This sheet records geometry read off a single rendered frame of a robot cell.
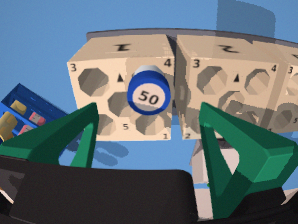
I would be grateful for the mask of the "blue table mat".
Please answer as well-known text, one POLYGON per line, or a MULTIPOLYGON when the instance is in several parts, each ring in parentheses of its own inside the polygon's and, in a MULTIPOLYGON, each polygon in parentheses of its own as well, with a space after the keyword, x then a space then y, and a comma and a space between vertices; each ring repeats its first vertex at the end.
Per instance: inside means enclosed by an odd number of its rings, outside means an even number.
MULTIPOLYGON (((86 33, 188 28, 298 43, 298 0, 0 0, 0 102, 19 83, 66 114, 78 110, 67 62, 86 33)), ((96 141, 92 168, 165 170, 189 166, 196 139, 96 141)))

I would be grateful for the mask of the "blue tube rack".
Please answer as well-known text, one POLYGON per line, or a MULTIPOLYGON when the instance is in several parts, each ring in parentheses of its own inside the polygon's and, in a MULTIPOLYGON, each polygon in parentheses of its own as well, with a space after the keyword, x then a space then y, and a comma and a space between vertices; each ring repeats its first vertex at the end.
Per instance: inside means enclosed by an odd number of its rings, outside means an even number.
POLYGON ((18 135, 24 125, 29 125, 32 128, 39 127, 39 125, 29 120, 33 112, 45 118, 45 124, 68 115, 20 83, 0 102, 0 117, 7 111, 13 114, 18 122, 12 132, 14 137, 18 135), (15 99, 27 107, 24 116, 10 107, 15 99))

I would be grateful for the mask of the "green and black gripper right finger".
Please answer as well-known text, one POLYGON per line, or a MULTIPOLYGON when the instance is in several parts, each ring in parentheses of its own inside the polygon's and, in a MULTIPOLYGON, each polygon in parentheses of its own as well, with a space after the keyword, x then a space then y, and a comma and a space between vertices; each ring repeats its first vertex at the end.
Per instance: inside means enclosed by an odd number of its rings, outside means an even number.
POLYGON ((295 141, 232 116, 207 102, 201 103, 199 125, 213 220, 229 217, 250 193, 282 187, 298 166, 295 141), (214 129, 239 154, 233 175, 214 129))

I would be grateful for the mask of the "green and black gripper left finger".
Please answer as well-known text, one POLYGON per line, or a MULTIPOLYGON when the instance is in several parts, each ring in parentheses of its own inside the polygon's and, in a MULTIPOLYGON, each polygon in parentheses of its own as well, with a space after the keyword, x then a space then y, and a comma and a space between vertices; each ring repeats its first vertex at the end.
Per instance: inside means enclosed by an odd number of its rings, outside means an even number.
POLYGON ((92 102, 64 117, 2 142, 0 155, 60 165, 60 152, 84 129, 70 166, 91 168, 98 124, 97 103, 92 102))

